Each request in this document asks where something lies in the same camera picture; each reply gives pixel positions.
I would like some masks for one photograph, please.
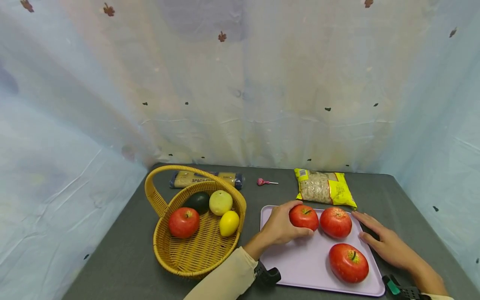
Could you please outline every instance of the gray table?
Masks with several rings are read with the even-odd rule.
[[[196,166],[207,171],[243,173],[246,183],[241,193],[247,200],[247,215],[239,245],[244,245],[257,231],[260,210],[268,204],[282,204],[295,199],[297,183],[293,170]],[[155,178],[157,189],[166,199],[178,190],[170,189],[171,171]],[[257,178],[280,182],[258,187]],[[380,174],[346,175],[359,210],[375,216],[394,229],[403,240],[427,260],[444,278],[456,300],[478,300],[480,294],[465,272],[437,237],[427,221],[405,195],[395,178]],[[314,208],[327,205],[309,203]],[[64,300],[181,300],[197,281],[174,276],[155,258],[152,236],[158,217],[144,194],[144,183],[88,259]],[[401,284],[409,285],[407,274],[375,257],[383,275],[394,274]],[[365,299],[365,297],[303,288],[276,286],[265,290],[254,284],[240,299]],[[393,299],[388,293],[380,299]]]

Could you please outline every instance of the hand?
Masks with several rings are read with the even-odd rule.
[[[353,212],[352,215],[378,234],[380,240],[374,239],[366,232],[361,232],[360,238],[369,244],[387,263],[397,268],[411,271],[422,261],[422,258],[405,244],[393,230],[386,228],[372,216],[359,212]]]
[[[366,227],[378,234],[380,240],[374,239],[366,232],[360,238],[374,249],[387,263],[407,270],[413,277],[415,285],[421,292],[448,296],[444,281],[435,270],[413,251],[392,230],[383,226],[368,214],[353,212],[352,215]]]
[[[290,210],[302,203],[300,200],[294,200],[275,207],[260,233],[263,233],[275,245],[286,244],[299,237],[312,236],[311,229],[295,227],[290,223],[288,216]]]
[[[259,260],[263,252],[271,245],[285,244],[299,237],[313,235],[311,229],[295,227],[290,223],[288,213],[293,207],[300,204],[302,204],[300,200],[290,201],[272,210],[272,214],[262,230],[244,247],[250,257]]]

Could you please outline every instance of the avocado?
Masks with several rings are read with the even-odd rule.
[[[183,207],[189,207],[196,210],[199,214],[204,214],[209,210],[208,202],[210,195],[205,192],[196,192],[185,201]]]

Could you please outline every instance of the lollipop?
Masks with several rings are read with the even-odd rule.
[[[264,185],[264,184],[278,184],[278,182],[266,181],[266,180],[264,180],[263,178],[259,178],[259,179],[257,180],[257,185],[258,185],[258,186],[262,186],[262,185]]]

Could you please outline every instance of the bag of nuts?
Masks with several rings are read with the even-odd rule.
[[[344,173],[321,173],[297,168],[295,177],[299,185],[297,199],[357,208]]]

